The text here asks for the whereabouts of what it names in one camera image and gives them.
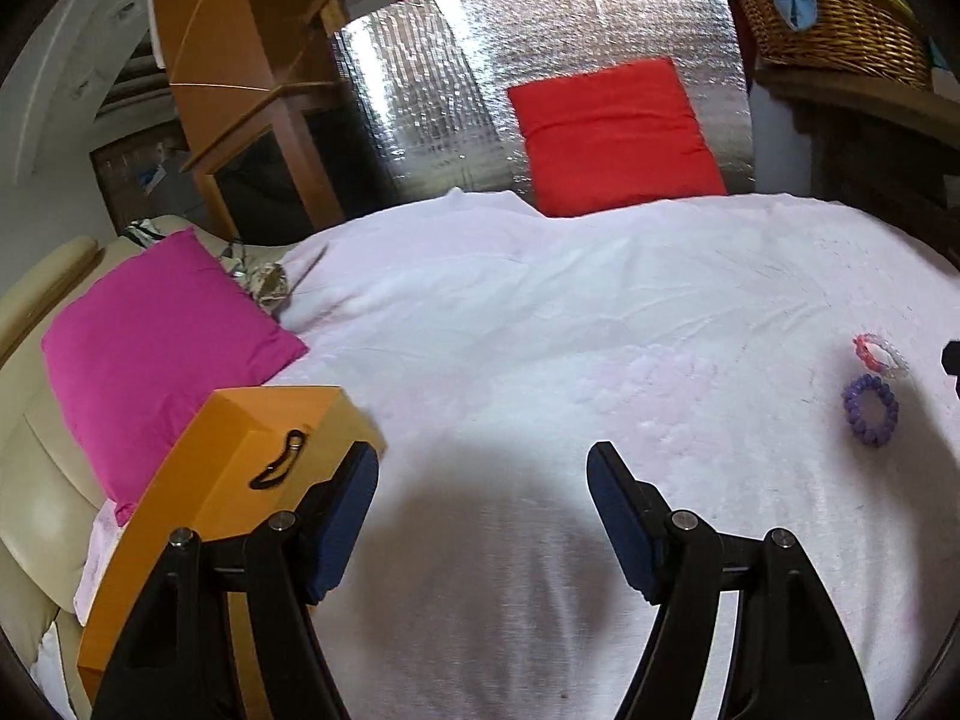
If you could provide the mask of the wooden table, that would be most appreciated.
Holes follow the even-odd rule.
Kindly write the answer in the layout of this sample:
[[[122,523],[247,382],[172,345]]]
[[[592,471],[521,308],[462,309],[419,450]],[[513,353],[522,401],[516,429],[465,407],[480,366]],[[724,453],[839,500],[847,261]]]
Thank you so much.
[[[958,104],[870,76],[768,67],[755,82],[789,104],[812,137],[812,193],[893,224],[940,254],[958,254]]]

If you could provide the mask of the magenta pillow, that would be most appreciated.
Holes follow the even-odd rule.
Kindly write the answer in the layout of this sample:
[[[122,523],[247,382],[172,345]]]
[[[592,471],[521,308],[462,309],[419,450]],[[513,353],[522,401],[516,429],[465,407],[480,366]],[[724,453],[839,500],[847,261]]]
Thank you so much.
[[[125,525],[213,392],[259,387],[308,346],[188,227],[60,310],[41,351],[65,426]]]

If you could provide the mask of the wicker basket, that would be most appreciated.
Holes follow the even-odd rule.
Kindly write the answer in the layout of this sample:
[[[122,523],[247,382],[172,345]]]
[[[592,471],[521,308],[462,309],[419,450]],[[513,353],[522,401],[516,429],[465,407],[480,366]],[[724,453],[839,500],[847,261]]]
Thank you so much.
[[[817,0],[817,19],[794,31],[773,0],[739,0],[761,65],[815,68],[932,89],[926,33],[898,0]]]

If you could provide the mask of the silver foil insulation panel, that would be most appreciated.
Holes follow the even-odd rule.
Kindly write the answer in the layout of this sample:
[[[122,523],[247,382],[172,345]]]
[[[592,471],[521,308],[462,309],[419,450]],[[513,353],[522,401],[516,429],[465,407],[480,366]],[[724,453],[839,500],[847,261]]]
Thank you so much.
[[[404,0],[332,37],[387,203],[451,188],[532,195],[509,88],[633,60],[674,62],[732,193],[754,138],[727,0]]]

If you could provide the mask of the small red cushion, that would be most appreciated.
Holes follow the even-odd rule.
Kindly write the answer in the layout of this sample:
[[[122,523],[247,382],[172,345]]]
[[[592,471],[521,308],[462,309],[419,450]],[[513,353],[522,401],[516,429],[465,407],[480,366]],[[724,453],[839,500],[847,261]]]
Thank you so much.
[[[726,185],[672,60],[636,60],[508,89],[540,213],[573,218]]]

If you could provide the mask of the orange jewelry box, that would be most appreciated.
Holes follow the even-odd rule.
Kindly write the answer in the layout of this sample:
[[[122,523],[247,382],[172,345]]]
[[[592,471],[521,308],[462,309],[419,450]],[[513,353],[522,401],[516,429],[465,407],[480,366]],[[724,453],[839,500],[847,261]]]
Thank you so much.
[[[220,539],[291,509],[355,442],[386,449],[379,427],[335,385],[218,390],[174,445],[125,525],[99,582],[76,668],[89,699],[149,571],[179,527]]]

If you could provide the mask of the orange wooden cabinet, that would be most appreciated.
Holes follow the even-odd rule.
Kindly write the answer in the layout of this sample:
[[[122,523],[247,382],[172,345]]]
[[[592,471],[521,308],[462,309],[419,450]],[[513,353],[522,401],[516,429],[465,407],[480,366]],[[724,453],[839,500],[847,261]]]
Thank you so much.
[[[345,220],[308,117],[342,101],[311,0],[153,0],[156,36],[189,143],[184,171],[220,238],[299,241]],[[230,202],[218,179],[262,145],[277,147],[291,202],[278,193]]]

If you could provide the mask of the cream sofa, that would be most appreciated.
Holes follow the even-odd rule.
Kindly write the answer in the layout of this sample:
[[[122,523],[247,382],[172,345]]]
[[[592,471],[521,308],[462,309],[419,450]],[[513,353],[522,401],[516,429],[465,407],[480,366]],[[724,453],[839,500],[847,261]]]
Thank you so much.
[[[153,245],[188,227],[224,268],[223,241],[174,218],[161,220]],[[41,340],[60,310],[145,249],[127,238],[101,245],[80,236],[2,298],[2,632],[39,695],[64,718],[91,712],[76,655],[122,525],[65,426]]]

